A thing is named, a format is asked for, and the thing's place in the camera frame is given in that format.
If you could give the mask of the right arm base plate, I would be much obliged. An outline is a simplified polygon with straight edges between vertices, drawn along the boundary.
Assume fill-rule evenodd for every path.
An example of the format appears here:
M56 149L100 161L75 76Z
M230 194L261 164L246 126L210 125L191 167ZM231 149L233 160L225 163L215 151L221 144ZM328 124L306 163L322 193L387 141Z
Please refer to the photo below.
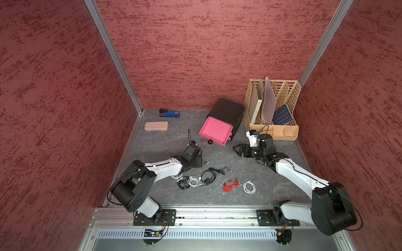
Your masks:
M260 227L300 226L299 221L286 219L280 209L257 210L256 218Z

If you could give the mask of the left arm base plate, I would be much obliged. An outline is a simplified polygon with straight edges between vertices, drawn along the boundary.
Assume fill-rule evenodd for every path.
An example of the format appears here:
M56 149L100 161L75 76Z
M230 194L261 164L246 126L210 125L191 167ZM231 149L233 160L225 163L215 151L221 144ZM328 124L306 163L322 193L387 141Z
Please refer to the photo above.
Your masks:
M152 217L146 217L143 213L136 211L134 213L134 226L174 226L177 211L175 209L159 209Z

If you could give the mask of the black pink drawer cabinet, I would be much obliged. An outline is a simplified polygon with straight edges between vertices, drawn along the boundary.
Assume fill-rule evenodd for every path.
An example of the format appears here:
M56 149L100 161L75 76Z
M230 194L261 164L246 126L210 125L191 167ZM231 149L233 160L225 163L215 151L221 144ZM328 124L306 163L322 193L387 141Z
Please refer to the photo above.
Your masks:
M212 117L230 124L233 127L231 136L229 137L229 141L231 141L241 124L241 121L244 117L244 112L245 107L243 105L221 98L209 112L207 117Z

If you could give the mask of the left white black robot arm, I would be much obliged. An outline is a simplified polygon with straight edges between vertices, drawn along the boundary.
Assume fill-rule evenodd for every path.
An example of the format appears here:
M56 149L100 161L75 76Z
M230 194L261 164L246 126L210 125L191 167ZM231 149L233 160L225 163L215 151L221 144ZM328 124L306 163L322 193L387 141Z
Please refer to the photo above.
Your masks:
M154 183L168 178L181 178L192 168L202 167L202 149L190 141L181 155L156 163L133 161L110 187L111 195L128 212L139 212L152 219L161 214L160 205L149 197Z

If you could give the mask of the red earphones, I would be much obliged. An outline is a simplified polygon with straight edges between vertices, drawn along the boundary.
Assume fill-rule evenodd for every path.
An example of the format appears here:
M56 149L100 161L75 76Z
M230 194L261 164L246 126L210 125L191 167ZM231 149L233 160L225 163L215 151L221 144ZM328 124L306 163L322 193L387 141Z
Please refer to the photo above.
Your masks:
M233 190L236 187L239 187L240 183L238 182L238 179L235 178L233 180L229 180L227 183L223 184L223 192L229 193L231 190Z

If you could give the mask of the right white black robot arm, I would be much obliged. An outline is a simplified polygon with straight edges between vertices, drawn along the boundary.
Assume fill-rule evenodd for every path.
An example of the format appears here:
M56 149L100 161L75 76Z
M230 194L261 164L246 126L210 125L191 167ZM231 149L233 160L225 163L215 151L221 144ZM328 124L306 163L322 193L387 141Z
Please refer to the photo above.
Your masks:
M363 224L360 212L342 184L328 182L297 165L288 155L276 150L274 140L268 134L251 135L249 141L249 144L238 144L232 149L239 157L255 159L287 178L311 200L308 204L287 200L277 202L269 214L273 224L306 222L326 236L342 230L352 231L352 226Z

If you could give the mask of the pink top drawer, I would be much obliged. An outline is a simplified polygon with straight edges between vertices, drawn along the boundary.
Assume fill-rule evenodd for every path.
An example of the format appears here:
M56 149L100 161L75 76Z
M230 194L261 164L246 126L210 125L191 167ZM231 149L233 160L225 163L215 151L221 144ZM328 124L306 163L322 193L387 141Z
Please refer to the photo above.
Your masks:
M226 146L227 141L229 141L232 135L232 129L233 126L231 124L208 117L199 132L199 136L206 140L212 140L213 143L220 146Z

